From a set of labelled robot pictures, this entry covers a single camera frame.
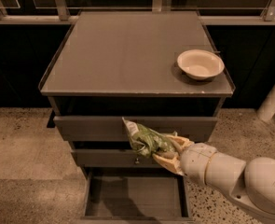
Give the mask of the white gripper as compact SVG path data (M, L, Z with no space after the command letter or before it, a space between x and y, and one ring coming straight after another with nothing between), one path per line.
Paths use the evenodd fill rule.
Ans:
M158 154L153 154L153 159L171 173L185 175L190 181L205 186L208 163L217 149L204 143L194 144L193 141L182 136L167 134L166 137L172 142L176 152L181 154L180 160L177 156L167 159Z

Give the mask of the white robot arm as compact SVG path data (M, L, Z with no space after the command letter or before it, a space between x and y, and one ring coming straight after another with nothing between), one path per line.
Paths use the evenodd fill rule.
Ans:
M183 137L172 159L154 159L169 171L215 189L263 224L275 224L275 85L257 110L223 109L210 145Z

